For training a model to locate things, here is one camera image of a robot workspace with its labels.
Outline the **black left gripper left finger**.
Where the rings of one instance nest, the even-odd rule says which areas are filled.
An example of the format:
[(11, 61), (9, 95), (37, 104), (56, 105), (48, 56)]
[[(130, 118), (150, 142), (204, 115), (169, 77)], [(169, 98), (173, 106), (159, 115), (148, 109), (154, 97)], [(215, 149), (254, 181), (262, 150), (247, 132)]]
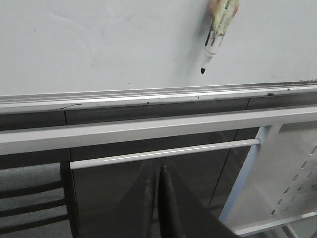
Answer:
[(81, 238), (149, 238), (156, 193), (151, 162), (78, 170)]

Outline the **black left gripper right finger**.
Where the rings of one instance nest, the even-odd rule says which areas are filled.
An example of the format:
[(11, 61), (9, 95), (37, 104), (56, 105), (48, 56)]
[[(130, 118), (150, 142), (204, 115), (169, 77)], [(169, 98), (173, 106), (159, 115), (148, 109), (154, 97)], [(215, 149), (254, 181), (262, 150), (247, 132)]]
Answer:
[(194, 196), (173, 165), (163, 165), (158, 185), (162, 238), (237, 238)]

